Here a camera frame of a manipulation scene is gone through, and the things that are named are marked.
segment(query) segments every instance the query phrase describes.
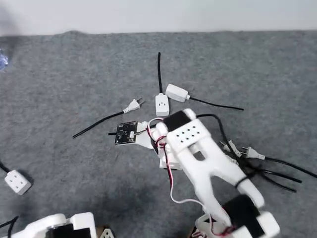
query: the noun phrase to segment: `blue object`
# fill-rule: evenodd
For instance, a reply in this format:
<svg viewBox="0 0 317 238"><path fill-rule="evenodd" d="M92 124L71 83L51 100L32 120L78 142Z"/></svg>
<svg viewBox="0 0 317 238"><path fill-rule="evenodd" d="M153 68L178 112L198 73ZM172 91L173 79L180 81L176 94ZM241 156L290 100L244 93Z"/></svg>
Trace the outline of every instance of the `blue object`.
<svg viewBox="0 0 317 238"><path fill-rule="evenodd" d="M3 71L8 65L8 57L4 55L3 51L0 49L0 71Z"/></svg>

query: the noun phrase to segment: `gray carpet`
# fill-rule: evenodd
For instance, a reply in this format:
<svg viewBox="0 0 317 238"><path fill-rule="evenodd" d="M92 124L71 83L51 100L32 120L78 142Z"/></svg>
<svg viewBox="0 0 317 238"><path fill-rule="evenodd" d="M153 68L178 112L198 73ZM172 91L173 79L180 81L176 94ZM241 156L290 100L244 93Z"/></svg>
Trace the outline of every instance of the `gray carpet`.
<svg viewBox="0 0 317 238"><path fill-rule="evenodd" d="M54 213L90 211L97 224L111 225L119 238L186 236L201 208L170 200L167 172L159 169L151 150L114 146L114 137L107 135L119 122L155 117L158 51L164 89L173 83L193 97L246 108L240 112L170 101L171 112L192 108L215 113L238 146L252 145L317 172L317 32L68 32L0 38L0 47L11 57L10 67L0 73L0 159L34 183L18 196L0 182L1 220L20 216L14 231ZM146 100L140 110L72 139L140 96ZM220 141L216 122L202 120ZM278 179L298 189L292 194L253 179L265 209L281 227L281 237L315 237L317 179L264 164L303 180ZM175 197L194 197L184 173L174 176ZM237 194L219 179L214 190L221 202Z"/></svg>

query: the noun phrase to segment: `white wall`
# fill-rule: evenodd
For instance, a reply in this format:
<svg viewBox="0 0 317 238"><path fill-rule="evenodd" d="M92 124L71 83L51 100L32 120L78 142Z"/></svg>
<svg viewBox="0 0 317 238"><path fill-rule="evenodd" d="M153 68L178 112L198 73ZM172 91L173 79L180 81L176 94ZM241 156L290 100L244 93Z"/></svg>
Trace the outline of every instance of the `white wall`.
<svg viewBox="0 0 317 238"><path fill-rule="evenodd" d="M317 29L317 0L0 0L0 36Z"/></svg>

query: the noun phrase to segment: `two-prong plug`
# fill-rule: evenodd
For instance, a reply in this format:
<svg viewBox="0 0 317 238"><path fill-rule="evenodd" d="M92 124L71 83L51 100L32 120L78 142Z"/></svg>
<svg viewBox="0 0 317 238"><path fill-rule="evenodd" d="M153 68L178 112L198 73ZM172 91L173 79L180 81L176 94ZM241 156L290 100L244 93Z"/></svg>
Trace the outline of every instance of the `two-prong plug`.
<svg viewBox="0 0 317 238"><path fill-rule="evenodd" d="M242 154L246 158L256 158L256 159L260 159L260 160L265 160L265 155L262 155L262 154L258 153L252 147L248 147L248 148L242 147L242 149L244 149L246 151L246 152L242 152Z"/></svg>
<svg viewBox="0 0 317 238"><path fill-rule="evenodd" d="M229 145L231 146L231 148L233 149L233 152L236 154L236 156L238 156L239 158L242 156L241 152L237 149L237 147L233 144L232 140L229 140ZM231 152L230 149L229 149L229 146L226 145L225 143L223 142L220 142L221 145L223 145L223 150L225 151L228 151L228 152Z"/></svg>
<svg viewBox="0 0 317 238"><path fill-rule="evenodd" d="M142 98L139 98L137 100L133 99L133 101L129 104L129 106L123 110L124 113L128 113L130 111L134 111L140 108L140 106L144 103L144 101L141 101Z"/></svg>

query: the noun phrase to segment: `black circuit board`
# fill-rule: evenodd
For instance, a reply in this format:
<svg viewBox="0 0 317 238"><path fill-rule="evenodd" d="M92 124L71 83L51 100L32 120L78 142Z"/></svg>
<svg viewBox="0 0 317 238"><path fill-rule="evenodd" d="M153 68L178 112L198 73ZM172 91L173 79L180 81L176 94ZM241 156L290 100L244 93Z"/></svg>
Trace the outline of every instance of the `black circuit board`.
<svg viewBox="0 0 317 238"><path fill-rule="evenodd" d="M118 124L115 145L135 143L138 122L130 121Z"/></svg>

